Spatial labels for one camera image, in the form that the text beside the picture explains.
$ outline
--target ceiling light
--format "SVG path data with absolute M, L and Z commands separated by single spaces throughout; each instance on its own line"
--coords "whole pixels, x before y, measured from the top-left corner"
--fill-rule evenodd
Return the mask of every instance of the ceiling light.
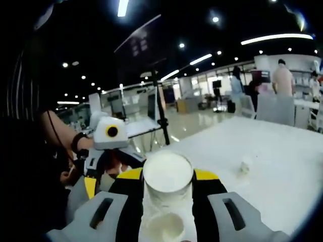
M 269 40 L 269 39 L 280 39 L 280 38 L 303 38 L 303 39 L 313 39 L 312 36 L 308 34 L 274 34 L 274 35 L 268 35 L 264 37 L 259 37 L 259 38 L 254 38 L 254 39 L 249 39 L 242 41 L 241 44 L 251 44 L 251 43 L 256 43 L 264 40 Z
M 57 104 L 80 104 L 80 102 L 68 102 L 68 101 L 58 101 Z
M 175 71 L 167 74 L 166 76 L 164 76 L 163 78 L 161 78 L 161 81 L 167 80 L 169 77 L 172 77 L 173 75 L 177 74 L 178 72 L 180 72 L 180 70 L 175 70 Z
M 196 60 L 194 60 L 194 61 L 192 61 L 191 63 L 190 63 L 190 65 L 192 66 L 192 65 L 195 65 L 196 63 L 199 63 L 199 62 L 201 62 L 201 61 L 203 61 L 203 60 L 205 60 L 205 59 L 207 59 L 207 58 L 210 58 L 210 57 L 212 57 L 212 54 L 207 54 L 207 55 L 205 55 L 205 56 L 202 56 L 201 58 L 199 58 L 199 59 L 196 59 Z
M 215 23 L 217 23 L 217 22 L 219 21 L 219 18 L 218 18 L 218 17 L 214 17 L 214 18 L 212 19 L 212 21 L 213 21 L 213 22 L 215 22 Z
M 124 17 L 127 12 L 129 0 L 119 0 L 118 17 Z

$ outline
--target chair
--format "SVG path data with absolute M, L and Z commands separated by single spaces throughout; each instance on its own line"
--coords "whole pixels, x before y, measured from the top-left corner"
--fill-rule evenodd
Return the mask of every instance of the chair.
M 318 112 L 315 114 L 313 111 L 310 113 L 309 124 L 318 132 L 323 133 L 323 96 L 320 98 Z
M 294 126 L 295 104 L 293 97 L 258 95 L 257 120 Z
M 254 111 L 253 103 L 250 96 L 243 95 L 240 97 L 241 102 L 241 116 L 254 119 L 256 112 Z

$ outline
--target glossy floor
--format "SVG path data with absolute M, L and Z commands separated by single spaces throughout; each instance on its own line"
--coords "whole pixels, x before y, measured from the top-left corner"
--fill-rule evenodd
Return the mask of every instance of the glossy floor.
M 189 114 L 178 114 L 175 108 L 168 108 L 165 112 L 169 122 L 168 134 L 170 142 L 178 142 L 181 139 L 196 134 L 210 126 L 231 118 L 231 113 L 214 113 L 211 109 L 200 110 Z M 146 118 L 146 111 L 128 116 L 129 121 Z M 143 154 L 156 151 L 165 145 L 165 138 L 162 130 L 157 130 L 145 135 L 131 139 L 130 144 Z

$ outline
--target black cable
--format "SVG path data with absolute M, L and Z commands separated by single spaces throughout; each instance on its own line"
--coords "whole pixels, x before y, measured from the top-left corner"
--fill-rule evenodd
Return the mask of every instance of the black cable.
M 54 131 L 54 133 L 55 133 L 55 136 L 56 136 L 57 140 L 59 141 L 60 145 L 61 145 L 61 146 L 64 148 L 64 150 L 66 151 L 66 154 L 67 154 L 68 158 L 69 158 L 71 161 L 74 161 L 74 158 L 72 158 L 72 157 L 70 156 L 70 154 L 67 152 L 67 149 L 65 148 L 65 146 L 64 146 L 64 145 L 63 145 L 63 143 L 61 142 L 61 140 L 60 140 L 60 138 L 59 138 L 59 135 L 57 134 L 57 132 L 56 132 L 56 130 L 55 130 L 54 124 L 52 123 L 52 120 L 51 120 L 51 117 L 50 117 L 50 113 L 49 113 L 49 111 L 47 110 L 46 112 L 47 112 L 47 115 L 48 115 L 48 118 L 49 118 L 49 121 L 50 121 L 50 125 L 51 125 L 51 127 L 52 127 L 52 130 L 53 130 L 53 131 Z

